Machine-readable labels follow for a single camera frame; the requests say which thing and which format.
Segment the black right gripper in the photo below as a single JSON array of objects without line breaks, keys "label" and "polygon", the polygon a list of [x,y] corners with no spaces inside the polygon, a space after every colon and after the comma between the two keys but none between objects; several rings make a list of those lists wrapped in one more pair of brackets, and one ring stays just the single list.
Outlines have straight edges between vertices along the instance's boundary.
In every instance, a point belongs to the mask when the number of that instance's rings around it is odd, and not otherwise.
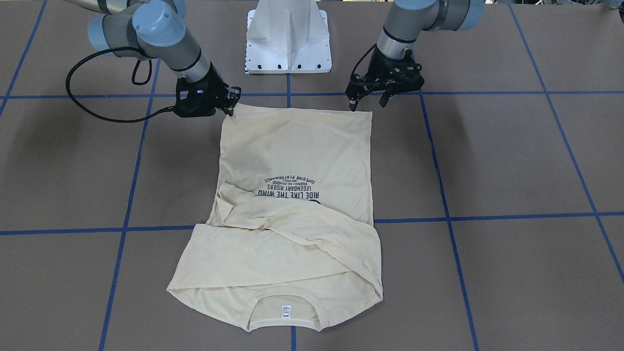
[{"label": "black right gripper", "polygon": [[178,78],[173,112],[178,117],[189,118],[210,117],[220,110],[233,117],[240,98],[241,87],[229,86],[210,66],[206,75],[197,82]]}]

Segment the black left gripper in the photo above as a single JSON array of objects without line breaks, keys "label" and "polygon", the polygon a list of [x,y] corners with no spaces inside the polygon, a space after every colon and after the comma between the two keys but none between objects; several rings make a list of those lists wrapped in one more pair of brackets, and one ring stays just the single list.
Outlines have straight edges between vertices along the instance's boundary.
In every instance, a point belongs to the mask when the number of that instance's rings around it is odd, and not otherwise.
[{"label": "black left gripper", "polygon": [[[357,67],[369,53],[372,53],[372,56],[366,74],[356,73]],[[355,112],[363,98],[377,91],[382,93],[379,104],[385,106],[396,94],[421,90],[424,86],[424,78],[421,75],[423,67],[415,62],[412,49],[403,49],[402,53],[402,58],[388,58],[376,46],[366,51],[353,67],[349,84],[345,89],[350,111]]]}]

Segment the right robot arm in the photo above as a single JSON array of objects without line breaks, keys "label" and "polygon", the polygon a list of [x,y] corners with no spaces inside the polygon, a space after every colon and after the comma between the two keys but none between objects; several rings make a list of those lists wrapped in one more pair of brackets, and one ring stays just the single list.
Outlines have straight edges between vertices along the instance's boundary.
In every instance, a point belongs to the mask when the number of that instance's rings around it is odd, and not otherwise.
[{"label": "right robot arm", "polygon": [[228,116],[234,114],[241,89],[223,81],[187,28],[184,1],[76,0],[74,4],[99,13],[88,24],[88,37],[95,53],[76,63],[65,78],[68,97],[85,112],[92,114],[72,94],[71,78],[89,60],[111,54],[135,58],[138,63],[160,59],[174,72],[175,103],[157,114],[175,113],[182,118],[210,117],[218,110]]}]

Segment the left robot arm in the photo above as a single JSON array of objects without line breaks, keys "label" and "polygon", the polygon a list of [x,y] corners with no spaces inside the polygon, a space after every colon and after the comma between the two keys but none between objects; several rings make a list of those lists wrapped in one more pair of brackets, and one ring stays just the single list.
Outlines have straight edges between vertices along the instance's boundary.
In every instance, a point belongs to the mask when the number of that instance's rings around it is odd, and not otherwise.
[{"label": "left robot arm", "polygon": [[422,66],[415,62],[414,43],[423,31],[464,31],[481,20],[483,0],[395,0],[377,42],[358,60],[345,89],[349,107],[381,92],[379,104],[414,93],[424,86]]}]

